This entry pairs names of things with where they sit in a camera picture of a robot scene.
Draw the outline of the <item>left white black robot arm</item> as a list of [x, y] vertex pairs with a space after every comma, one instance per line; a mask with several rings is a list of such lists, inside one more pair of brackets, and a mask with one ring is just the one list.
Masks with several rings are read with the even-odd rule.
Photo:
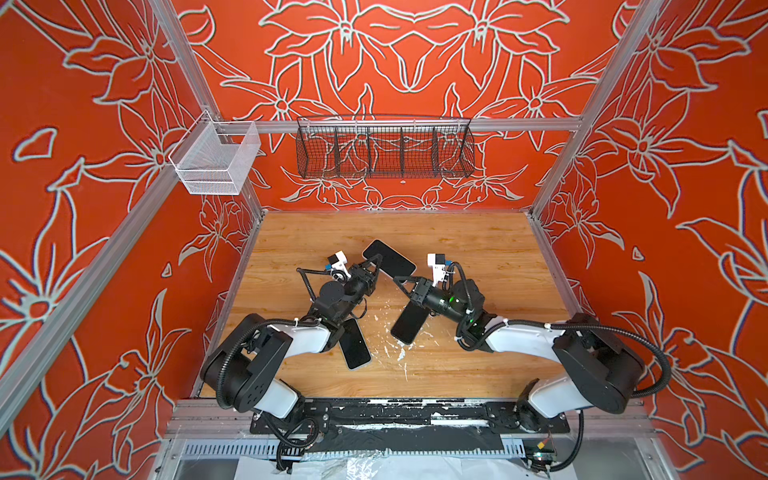
[[383, 256], [349, 266], [343, 252], [322, 270], [299, 268], [310, 299], [307, 313], [293, 319], [247, 315], [208, 354], [199, 378], [213, 389], [217, 404], [240, 413], [256, 410], [284, 420], [298, 408], [301, 394], [277, 378], [285, 359], [321, 354], [338, 346], [347, 368], [372, 360], [355, 314], [375, 291]]

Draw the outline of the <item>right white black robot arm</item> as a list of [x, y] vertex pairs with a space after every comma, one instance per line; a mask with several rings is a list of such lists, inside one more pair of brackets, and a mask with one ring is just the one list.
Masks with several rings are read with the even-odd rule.
[[645, 364], [620, 334], [586, 314], [566, 322], [509, 319], [486, 311], [476, 283], [461, 280], [449, 289], [430, 279], [396, 276], [418, 317], [443, 316], [456, 323], [455, 340], [465, 351], [520, 353], [555, 362], [563, 373], [534, 379], [518, 396], [521, 421], [552, 419], [570, 410], [594, 407], [622, 413], [635, 393]]

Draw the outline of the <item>middle black phone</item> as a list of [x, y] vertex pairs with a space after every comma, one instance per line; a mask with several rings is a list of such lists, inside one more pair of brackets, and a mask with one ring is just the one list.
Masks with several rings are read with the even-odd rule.
[[417, 303], [409, 302], [392, 326], [390, 333], [396, 340], [410, 345], [414, 342], [429, 315], [428, 309]]

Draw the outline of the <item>black phone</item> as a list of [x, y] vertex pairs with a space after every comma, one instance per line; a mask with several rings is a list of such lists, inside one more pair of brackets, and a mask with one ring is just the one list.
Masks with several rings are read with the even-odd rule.
[[356, 370], [372, 360], [358, 322], [354, 318], [344, 322], [339, 346], [349, 370]]
[[392, 326], [390, 333], [396, 340], [410, 345], [414, 342], [429, 315], [428, 309], [417, 303], [409, 302]]

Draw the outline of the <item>left black phone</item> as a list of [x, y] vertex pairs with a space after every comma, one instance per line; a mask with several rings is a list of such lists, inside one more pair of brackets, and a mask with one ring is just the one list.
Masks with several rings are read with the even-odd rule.
[[356, 370], [372, 360], [358, 322], [354, 318], [344, 322], [339, 346], [349, 370]]

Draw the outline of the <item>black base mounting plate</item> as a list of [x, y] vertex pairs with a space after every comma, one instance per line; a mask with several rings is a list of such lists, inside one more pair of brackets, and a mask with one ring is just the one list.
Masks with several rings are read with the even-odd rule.
[[308, 448], [339, 447], [490, 447], [502, 438], [521, 439], [524, 446], [571, 427], [560, 414], [543, 420], [535, 432], [521, 427], [513, 400], [483, 399], [310, 399], [304, 416], [319, 426]]

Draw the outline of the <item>clear plastic bin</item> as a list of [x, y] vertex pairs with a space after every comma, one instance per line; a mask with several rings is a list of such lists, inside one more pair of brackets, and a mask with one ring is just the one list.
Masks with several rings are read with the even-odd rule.
[[261, 149], [256, 126], [247, 123], [238, 142], [227, 141], [219, 124], [201, 121], [188, 131], [169, 155], [174, 170], [191, 195], [238, 195]]

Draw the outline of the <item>small green circuit board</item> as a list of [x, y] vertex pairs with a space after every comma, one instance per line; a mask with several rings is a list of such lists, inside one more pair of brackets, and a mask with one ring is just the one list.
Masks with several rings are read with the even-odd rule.
[[555, 463], [556, 457], [556, 451], [547, 446], [525, 447], [525, 463], [533, 471], [547, 471]]

